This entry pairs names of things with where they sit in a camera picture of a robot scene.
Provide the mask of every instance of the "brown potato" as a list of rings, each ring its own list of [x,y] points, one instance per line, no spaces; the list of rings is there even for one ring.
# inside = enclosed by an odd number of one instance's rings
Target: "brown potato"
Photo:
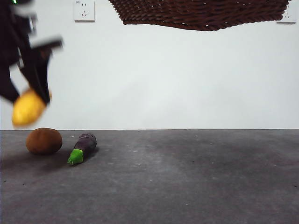
[[[62,146],[59,131],[50,128],[38,128],[26,139],[26,147],[33,154],[47,155],[57,152]]]

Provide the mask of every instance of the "concrete floor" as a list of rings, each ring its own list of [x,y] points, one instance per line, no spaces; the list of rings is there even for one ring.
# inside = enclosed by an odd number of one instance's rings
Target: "concrete floor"
[[[35,156],[1,132],[2,224],[299,224],[299,130],[93,131]]]

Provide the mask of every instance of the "eggplant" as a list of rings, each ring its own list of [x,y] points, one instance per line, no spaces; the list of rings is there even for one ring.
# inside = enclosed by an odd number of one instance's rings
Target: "eggplant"
[[[87,133],[80,135],[67,163],[70,165],[82,163],[84,158],[95,150],[96,146],[97,139],[93,134]]]

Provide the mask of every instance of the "potato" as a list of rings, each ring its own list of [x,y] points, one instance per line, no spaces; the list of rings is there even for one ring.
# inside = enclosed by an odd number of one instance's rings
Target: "potato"
[[[57,152],[62,146],[62,136],[59,131],[51,128],[38,128],[32,131],[26,139],[28,151],[37,155],[48,155]]]
[[[35,123],[46,107],[42,98],[33,89],[25,91],[14,103],[13,125],[26,126]]]

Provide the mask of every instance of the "yellow plush toy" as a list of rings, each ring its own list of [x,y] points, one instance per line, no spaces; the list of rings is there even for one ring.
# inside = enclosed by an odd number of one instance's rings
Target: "yellow plush toy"
[[[25,91],[14,103],[12,123],[14,126],[27,126],[35,123],[47,105],[33,89]]]

